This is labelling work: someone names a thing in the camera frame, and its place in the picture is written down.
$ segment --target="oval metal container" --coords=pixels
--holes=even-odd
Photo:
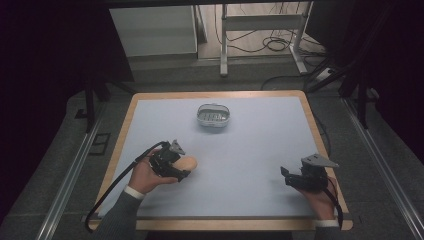
[[[203,104],[197,110],[197,121],[206,127],[225,127],[230,121],[230,110],[223,105]]]

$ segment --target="white wall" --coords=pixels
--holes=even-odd
[[[196,53],[192,6],[110,9],[127,57]]]

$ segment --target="black cable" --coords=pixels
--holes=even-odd
[[[306,87],[307,87],[307,82],[308,81],[310,81],[310,76],[313,76],[314,74],[316,74],[318,71],[320,71],[320,70],[322,70],[324,67],[327,67],[327,64],[329,63],[329,57],[326,57],[323,61],[321,61],[320,62],[320,64],[318,64],[318,66],[312,71],[312,72],[310,72],[310,73],[308,73],[308,74],[303,74],[303,75],[295,75],[295,76],[290,76],[290,75],[281,75],[281,76],[275,76],[275,77],[272,77],[272,78],[268,78],[267,80],[265,80],[263,83],[262,83],[262,85],[261,85],[261,88],[260,88],[260,90],[262,91],[262,90],[264,90],[264,87],[265,87],[265,85],[266,84],[268,84],[269,82],[271,82],[271,81],[273,81],[273,80],[275,80],[275,79],[279,79],[279,78],[284,78],[284,77],[308,77],[309,76],[309,78],[307,78],[306,80],[305,80],[305,82],[304,82],[304,84],[303,84],[303,89],[302,89],[302,91],[304,91],[304,89],[306,89]]]
[[[100,207],[100,205],[103,203],[103,201],[106,199],[106,197],[109,195],[109,193],[115,188],[115,186],[122,180],[122,178],[127,175],[131,169],[133,169],[143,158],[147,156],[153,149],[158,147],[159,145],[163,145],[166,142],[159,142],[153,145],[151,148],[147,149],[143,154],[141,154],[139,157],[137,157],[124,171],[122,171],[121,174],[112,182],[112,184],[109,186],[109,188],[106,190],[106,192],[103,194],[103,196],[97,201],[97,203],[94,205],[94,207],[90,210],[87,217],[85,218],[85,228],[88,232],[92,233],[93,229],[90,228],[89,222],[91,216],[94,214],[94,212]]]

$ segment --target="metal frame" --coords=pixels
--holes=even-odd
[[[311,4],[311,2],[308,2],[302,14],[254,16],[227,16],[227,4],[222,4],[221,76],[226,77],[228,75],[227,31],[248,30],[297,29],[294,42],[290,44],[289,48],[300,74],[307,73],[305,64],[299,54],[299,44],[305,31]]]
[[[103,119],[103,114],[106,109],[106,103],[100,103],[97,110],[97,120],[94,123],[91,132],[86,133],[83,142],[76,154],[71,166],[64,177],[62,185],[60,186],[53,203],[47,212],[43,224],[41,225],[40,231],[35,239],[52,239],[56,231],[57,225],[62,217],[63,211],[65,210],[66,204],[68,203],[69,197],[71,196],[72,190],[78,180],[78,176],[84,165],[87,154],[90,150],[91,144],[93,143],[94,137],[96,136],[97,130]]]
[[[356,130],[358,131],[362,141],[364,142],[364,145],[370,153],[370,156],[373,159],[377,170],[379,171],[387,189],[392,195],[415,239],[424,239],[424,223],[418,210],[414,207],[411,199],[408,197],[402,186],[397,181],[394,173],[386,161],[386,158],[381,153],[371,133],[366,128],[364,128],[361,122],[359,122],[359,120],[355,117],[357,113],[352,101],[345,98],[342,98],[341,101],[346,106],[350,119],[355,125]]]

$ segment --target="gray floor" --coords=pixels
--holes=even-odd
[[[227,78],[219,76],[217,61],[190,61],[160,64],[156,67],[134,68],[135,83],[131,87],[140,92],[175,91],[236,91],[260,90],[262,83],[274,76],[295,76],[296,66],[291,57],[272,59],[246,59],[230,61]],[[301,89],[305,77],[285,77],[270,82],[265,90]],[[340,186],[354,221],[354,227],[344,232],[346,239],[415,239],[401,211],[371,155],[369,154],[350,115],[337,97],[339,83],[333,83],[309,96],[310,105],[325,125],[330,144],[331,159],[340,164],[336,170]],[[104,117],[98,133],[110,133],[106,152],[102,156],[89,155],[66,204],[53,239],[89,239],[82,218],[93,206],[103,180],[110,156],[124,120],[131,96],[109,85],[112,99],[106,103]],[[0,239],[34,239],[83,141],[85,120],[75,119],[78,109],[83,109],[83,94],[72,97],[61,129],[46,153],[38,170],[15,203],[0,228]],[[374,109],[368,106],[368,124],[382,153],[394,171],[414,206],[423,215],[424,167],[405,144],[387,126]],[[143,238],[144,233],[137,233]],[[294,232],[294,239],[312,239],[313,232]]]

